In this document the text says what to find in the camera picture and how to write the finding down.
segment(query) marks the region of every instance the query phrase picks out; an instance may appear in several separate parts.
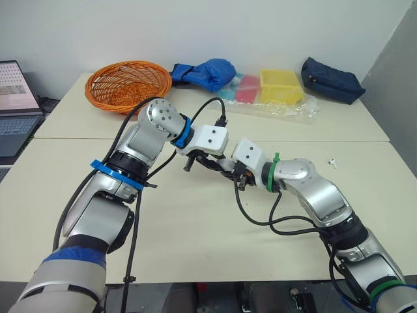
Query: clear plastic wrap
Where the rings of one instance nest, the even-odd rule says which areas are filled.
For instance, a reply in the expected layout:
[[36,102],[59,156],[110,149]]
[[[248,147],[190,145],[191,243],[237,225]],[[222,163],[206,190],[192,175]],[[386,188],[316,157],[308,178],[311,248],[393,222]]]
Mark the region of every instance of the clear plastic wrap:
[[[216,95],[223,99],[226,110],[229,112],[286,119],[300,123],[314,122],[319,111],[317,98],[305,95],[302,89],[284,87],[271,89],[273,97],[266,100],[265,88],[261,87],[262,81],[256,76],[237,74],[233,81],[218,91]],[[218,104],[213,103],[210,107],[218,110]]]

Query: yellow plastic basket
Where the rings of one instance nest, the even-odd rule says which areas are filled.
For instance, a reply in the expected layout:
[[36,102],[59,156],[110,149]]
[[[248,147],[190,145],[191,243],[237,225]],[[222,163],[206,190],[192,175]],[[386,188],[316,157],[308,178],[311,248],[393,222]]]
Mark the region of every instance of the yellow plastic basket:
[[304,93],[292,70],[260,70],[261,103],[296,104]]

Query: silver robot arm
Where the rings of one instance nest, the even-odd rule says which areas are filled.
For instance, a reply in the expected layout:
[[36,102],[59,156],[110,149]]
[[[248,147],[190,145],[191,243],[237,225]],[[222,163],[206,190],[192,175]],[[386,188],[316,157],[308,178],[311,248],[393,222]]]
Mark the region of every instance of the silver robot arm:
[[187,171],[196,160],[230,179],[239,177],[240,188],[249,184],[295,194],[315,225],[328,230],[328,240],[343,261],[341,268],[357,298],[366,302],[378,297],[379,313],[414,312],[409,308],[417,306],[417,292],[403,284],[395,262],[363,227],[337,187],[318,175],[310,161],[271,161],[245,139],[231,158],[225,158],[226,128],[191,127],[190,119],[168,101],[155,99],[140,111],[138,124],[126,132],[109,160],[92,163],[97,172],[66,216],[64,243],[42,262],[10,313],[99,312],[106,254],[123,245],[134,219],[125,203],[132,203],[147,185],[147,172],[166,141],[188,157]]
[[101,312],[106,254],[123,245],[134,220],[125,203],[146,185],[164,143],[184,147],[193,132],[189,118],[168,101],[149,102],[109,160],[92,163],[97,172],[65,218],[64,243],[42,262],[9,312]]
[[417,290],[405,284],[395,261],[362,225],[341,191],[321,177],[311,161],[271,160],[256,144],[243,139],[231,159],[218,163],[224,170],[237,171],[241,189],[249,171],[259,188],[294,194],[314,225],[327,233],[322,239],[341,261],[339,270],[361,304],[373,305],[378,313],[417,312]]

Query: wicker basket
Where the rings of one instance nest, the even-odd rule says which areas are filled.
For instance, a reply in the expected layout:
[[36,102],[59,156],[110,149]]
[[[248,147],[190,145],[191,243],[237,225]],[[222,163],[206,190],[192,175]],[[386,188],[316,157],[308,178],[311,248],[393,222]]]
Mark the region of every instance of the wicker basket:
[[85,84],[85,96],[97,108],[127,114],[146,98],[165,96],[171,84],[171,76],[163,67],[126,61],[95,72]]

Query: laptop screen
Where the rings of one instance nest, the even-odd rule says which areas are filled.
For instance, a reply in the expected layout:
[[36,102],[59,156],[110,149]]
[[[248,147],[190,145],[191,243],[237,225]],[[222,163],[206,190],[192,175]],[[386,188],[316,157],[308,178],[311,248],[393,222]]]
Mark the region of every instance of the laptop screen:
[[40,114],[40,108],[16,61],[0,62],[0,115]]

